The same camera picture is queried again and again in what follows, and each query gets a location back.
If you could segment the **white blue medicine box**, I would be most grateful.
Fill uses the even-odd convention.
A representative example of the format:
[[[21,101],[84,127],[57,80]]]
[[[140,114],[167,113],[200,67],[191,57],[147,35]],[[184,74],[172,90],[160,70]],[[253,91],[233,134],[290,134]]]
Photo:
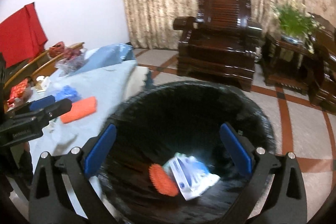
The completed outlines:
[[[217,174],[212,174],[196,157],[188,158],[188,161],[184,162],[175,157],[170,161],[169,171],[166,172],[175,181],[186,201],[200,197],[220,180]]]

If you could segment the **orange foam net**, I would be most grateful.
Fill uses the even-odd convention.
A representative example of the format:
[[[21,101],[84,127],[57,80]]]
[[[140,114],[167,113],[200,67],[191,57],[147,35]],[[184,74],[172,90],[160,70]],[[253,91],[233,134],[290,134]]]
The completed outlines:
[[[175,197],[179,194],[175,182],[159,164],[152,164],[149,167],[149,177],[158,193],[169,197]]]
[[[96,97],[88,97],[72,104],[69,112],[60,116],[61,122],[67,124],[95,113],[97,110]]]

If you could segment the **green rubber glove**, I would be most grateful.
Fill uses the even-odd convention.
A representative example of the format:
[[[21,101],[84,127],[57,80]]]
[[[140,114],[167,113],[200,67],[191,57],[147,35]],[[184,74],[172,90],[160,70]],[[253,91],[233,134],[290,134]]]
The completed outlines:
[[[187,157],[186,154],[176,152],[176,153],[174,154],[174,156],[173,156],[171,159],[169,159],[167,162],[165,162],[165,164],[162,166],[162,168],[163,168],[163,170],[164,170],[165,172],[168,172],[168,171],[169,171],[169,168],[170,168],[170,161],[173,160],[175,157],[177,157],[178,159],[183,160],[184,162],[187,162],[188,159],[189,159],[189,158]]]

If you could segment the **black trash bin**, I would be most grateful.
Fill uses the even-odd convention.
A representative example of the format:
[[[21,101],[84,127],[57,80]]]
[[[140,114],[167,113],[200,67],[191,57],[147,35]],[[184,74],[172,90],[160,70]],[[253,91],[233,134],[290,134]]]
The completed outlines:
[[[272,125],[241,90],[202,81],[172,82],[143,91],[106,119],[116,141],[98,175],[107,200],[133,223],[217,223],[238,198],[240,176],[219,130],[229,123],[256,147],[276,150]],[[152,164],[175,153],[194,156],[219,181],[200,197],[159,194],[149,178]]]

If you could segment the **gold white tissue box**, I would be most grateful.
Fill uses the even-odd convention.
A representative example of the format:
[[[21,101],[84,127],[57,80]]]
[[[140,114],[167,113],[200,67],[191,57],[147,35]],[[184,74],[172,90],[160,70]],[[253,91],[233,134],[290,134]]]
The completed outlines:
[[[35,89],[38,93],[45,92],[51,83],[49,76],[38,76],[36,78]]]

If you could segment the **blue plastic glove wad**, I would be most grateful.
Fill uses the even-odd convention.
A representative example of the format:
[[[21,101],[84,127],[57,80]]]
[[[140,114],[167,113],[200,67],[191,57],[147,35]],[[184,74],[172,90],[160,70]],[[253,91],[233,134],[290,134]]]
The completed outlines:
[[[75,88],[66,85],[60,89],[53,90],[51,95],[55,98],[56,101],[63,99],[69,99],[71,102],[77,102],[81,100],[81,96]]]

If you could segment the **red snack packet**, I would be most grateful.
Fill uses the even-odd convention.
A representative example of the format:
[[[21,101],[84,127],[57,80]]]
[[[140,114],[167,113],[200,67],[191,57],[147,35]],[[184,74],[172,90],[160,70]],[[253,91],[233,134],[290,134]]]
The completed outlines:
[[[7,100],[7,105],[10,106],[15,102],[16,99],[21,99],[25,92],[29,90],[29,88],[30,85],[28,78],[25,78],[19,84],[12,87],[10,91],[10,97]]]

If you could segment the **glass fruit bowl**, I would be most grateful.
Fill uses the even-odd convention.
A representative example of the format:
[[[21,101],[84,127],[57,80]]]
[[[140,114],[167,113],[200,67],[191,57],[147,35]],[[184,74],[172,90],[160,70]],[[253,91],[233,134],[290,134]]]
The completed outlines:
[[[72,60],[66,60],[62,57],[55,63],[55,68],[61,71],[61,76],[66,76],[77,71],[86,63],[85,54],[87,49],[81,48],[80,50],[82,54],[79,57],[76,57]]]

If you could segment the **red apples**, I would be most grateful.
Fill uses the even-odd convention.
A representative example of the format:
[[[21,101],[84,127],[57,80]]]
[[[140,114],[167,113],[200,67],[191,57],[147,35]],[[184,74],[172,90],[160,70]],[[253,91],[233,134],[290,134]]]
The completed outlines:
[[[67,47],[64,49],[63,58],[66,60],[72,60],[76,57],[79,57],[81,54],[82,52],[79,48],[73,49],[73,48]]]

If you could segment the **grey blanket table cover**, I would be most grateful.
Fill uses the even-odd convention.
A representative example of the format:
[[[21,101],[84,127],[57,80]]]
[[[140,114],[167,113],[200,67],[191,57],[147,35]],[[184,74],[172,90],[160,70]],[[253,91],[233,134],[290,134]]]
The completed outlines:
[[[30,141],[33,167],[37,166],[44,151],[59,156],[74,147],[83,147],[100,133],[106,119],[119,104],[151,84],[150,69],[140,67],[134,60],[55,79],[52,87],[56,90],[69,86],[78,92],[81,99],[94,97],[96,111],[70,123],[63,123],[58,118],[53,125],[44,128],[42,137]]]

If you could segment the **red cloth cover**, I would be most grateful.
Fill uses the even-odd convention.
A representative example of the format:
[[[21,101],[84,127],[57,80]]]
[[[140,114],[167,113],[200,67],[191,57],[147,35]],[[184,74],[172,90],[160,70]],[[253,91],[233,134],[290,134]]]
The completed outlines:
[[[34,59],[48,41],[39,21],[35,4],[30,3],[1,23],[1,53],[7,67]]]

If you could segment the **blue tablecloth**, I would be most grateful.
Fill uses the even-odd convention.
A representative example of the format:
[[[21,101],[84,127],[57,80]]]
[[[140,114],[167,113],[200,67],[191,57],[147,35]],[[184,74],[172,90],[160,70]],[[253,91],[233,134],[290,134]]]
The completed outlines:
[[[96,52],[92,53],[90,57],[84,60],[84,65],[74,72],[71,72],[70,75],[77,75],[95,69],[120,64],[129,60],[135,60],[133,47],[131,45],[123,43],[111,44],[101,47]]]

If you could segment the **dark wooden side table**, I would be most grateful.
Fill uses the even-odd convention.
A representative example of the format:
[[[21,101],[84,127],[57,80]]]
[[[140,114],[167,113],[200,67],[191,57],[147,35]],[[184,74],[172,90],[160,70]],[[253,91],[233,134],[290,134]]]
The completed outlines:
[[[269,32],[262,46],[261,66],[267,86],[282,85],[303,95],[319,87],[328,72],[321,56]]]

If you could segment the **potted green plant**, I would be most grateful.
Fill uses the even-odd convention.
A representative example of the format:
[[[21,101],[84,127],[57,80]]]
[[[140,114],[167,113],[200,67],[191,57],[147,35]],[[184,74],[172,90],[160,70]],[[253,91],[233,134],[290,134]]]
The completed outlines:
[[[307,12],[306,6],[296,0],[284,0],[272,4],[274,17],[277,19],[281,33],[293,39],[303,41],[316,30],[325,30],[315,17]]]

